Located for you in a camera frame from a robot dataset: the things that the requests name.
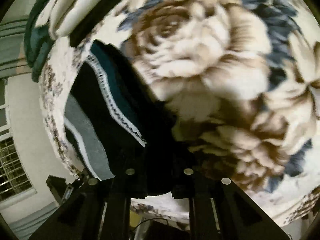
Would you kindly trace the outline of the black grey striped small garment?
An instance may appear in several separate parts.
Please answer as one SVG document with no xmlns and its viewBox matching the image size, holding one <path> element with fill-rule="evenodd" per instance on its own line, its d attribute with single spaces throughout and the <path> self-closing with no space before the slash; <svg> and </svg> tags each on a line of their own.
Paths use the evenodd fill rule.
<svg viewBox="0 0 320 240">
<path fill-rule="evenodd" d="M 163 103 L 150 99 L 127 58 L 113 45 L 95 40 L 65 108 L 67 137 L 90 173 L 107 180 L 133 169 L 136 198 L 168 192 L 187 198 L 174 123 Z"/>
</svg>

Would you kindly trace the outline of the folded beige black clothes stack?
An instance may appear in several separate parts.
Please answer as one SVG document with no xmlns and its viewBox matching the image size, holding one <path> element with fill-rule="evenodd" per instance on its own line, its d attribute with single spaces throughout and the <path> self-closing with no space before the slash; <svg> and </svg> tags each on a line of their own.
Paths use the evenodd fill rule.
<svg viewBox="0 0 320 240">
<path fill-rule="evenodd" d="M 51 41 L 68 37 L 75 48 L 106 15 L 132 12 L 139 5 L 139 0 L 49 0 L 36 18 L 35 30 Z"/>
</svg>

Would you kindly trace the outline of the black stand near window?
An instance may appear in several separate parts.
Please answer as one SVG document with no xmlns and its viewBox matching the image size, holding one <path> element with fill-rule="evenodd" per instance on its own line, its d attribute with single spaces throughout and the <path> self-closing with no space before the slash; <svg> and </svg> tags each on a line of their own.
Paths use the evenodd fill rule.
<svg viewBox="0 0 320 240">
<path fill-rule="evenodd" d="M 60 206 L 70 198 L 74 191 L 74 186 L 67 184 L 65 178 L 49 175 L 46 184 Z"/>
</svg>

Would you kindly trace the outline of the barred window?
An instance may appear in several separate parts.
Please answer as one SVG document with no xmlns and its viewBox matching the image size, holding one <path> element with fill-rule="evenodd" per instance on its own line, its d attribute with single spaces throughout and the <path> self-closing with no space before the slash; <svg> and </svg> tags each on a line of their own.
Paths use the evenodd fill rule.
<svg viewBox="0 0 320 240">
<path fill-rule="evenodd" d="M 1 201 L 12 198 L 33 186 L 22 165 L 13 139 L 9 115 L 7 79 L 1 79 Z"/>
</svg>

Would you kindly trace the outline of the floral cream bed blanket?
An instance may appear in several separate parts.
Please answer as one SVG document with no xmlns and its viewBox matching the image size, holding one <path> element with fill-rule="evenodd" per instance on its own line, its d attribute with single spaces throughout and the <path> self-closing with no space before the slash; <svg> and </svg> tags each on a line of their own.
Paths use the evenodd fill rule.
<svg viewBox="0 0 320 240">
<path fill-rule="evenodd" d="M 319 200 L 319 13 L 304 0 L 139 0 L 73 48 L 54 41 L 41 76 L 46 130 L 74 176 L 88 170 L 65 108 L 95 40 L 116 47 L 175 118 L 178 162 L 203 157 L 279 226 Z"/>
</svg>

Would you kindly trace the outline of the grey striped curtain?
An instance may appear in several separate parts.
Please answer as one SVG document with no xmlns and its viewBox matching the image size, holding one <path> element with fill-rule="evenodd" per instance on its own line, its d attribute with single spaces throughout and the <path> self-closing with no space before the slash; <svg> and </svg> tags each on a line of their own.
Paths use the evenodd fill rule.
<svg viewBox="0 0 320 240">
<path fill-rule="evenodd" d="M 24 33 L 27 21 L 27 16 L 24 16 L 1 24 L 1 79 L 31 72 L 24 53 Z"/>
</svg>

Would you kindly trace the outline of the dark green pillow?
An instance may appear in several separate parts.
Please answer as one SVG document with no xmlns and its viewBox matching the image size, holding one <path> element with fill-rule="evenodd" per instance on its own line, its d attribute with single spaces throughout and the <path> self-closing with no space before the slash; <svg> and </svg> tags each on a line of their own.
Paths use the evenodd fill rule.
<svg viewBox="0 0 320 240">
<path fill-rule="evenodd" d="M 36 0 L 28 18 L 24 33 L 24 52 L 28 66 L 31 68 L 32 80 L 39 81 L 47 56 L 54 41 L 48 33 L 48 25 L 36 27 L 36 20 L 49 0 Z"/>
</svg>

